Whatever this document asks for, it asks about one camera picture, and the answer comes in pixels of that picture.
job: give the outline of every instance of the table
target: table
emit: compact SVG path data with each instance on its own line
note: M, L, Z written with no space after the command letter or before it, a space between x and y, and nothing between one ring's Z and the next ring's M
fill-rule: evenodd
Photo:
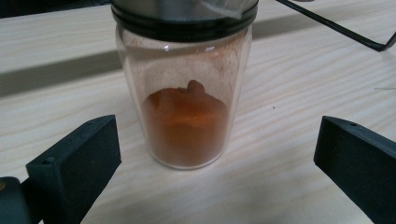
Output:
M394 0L299 3L377 42ZM0 176L115 114L122 164L82 223L372 223L313 163L321 117L396 140L396 47L378 53L261 0L225 153L176 171L145 149L109 6L0 20Z

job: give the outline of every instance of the lid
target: lid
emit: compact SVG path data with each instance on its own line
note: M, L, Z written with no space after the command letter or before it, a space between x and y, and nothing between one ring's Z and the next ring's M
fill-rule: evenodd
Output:
M164 41L198 42L222 38L245 29L256 18L258 2L113 0L111 8L114 19L137 35Z

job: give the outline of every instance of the brown powder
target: brown powder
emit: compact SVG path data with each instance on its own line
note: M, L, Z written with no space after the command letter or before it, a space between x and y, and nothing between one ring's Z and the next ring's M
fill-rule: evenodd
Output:
M192 80L187 89L167 88L152 93L143 102L148 140L154 155L179 167L211 161L224 143L228 110Z

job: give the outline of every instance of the tabletop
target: tabletop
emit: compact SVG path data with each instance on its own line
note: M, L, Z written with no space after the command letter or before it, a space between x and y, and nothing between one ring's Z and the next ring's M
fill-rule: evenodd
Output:
M298 3L386 43L394 0ZM110 6L0 20L0 176L115 114L122 164L82 223L372 223L313 162L322 116L396 140L396 47L376 52L261 0L230 144L205 168L156 162L120 66Z

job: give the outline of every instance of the glass jar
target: glass jar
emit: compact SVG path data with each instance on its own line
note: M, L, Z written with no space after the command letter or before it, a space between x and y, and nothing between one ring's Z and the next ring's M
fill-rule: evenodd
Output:
M183 0L190 5L179 9L184 19L178 22L171 12L126 12L131 1L121 2L112 6L117 46L149 152L177 169L209 164L227 147L257 2L240 20L221 15L197 20L192 12L210 11Z

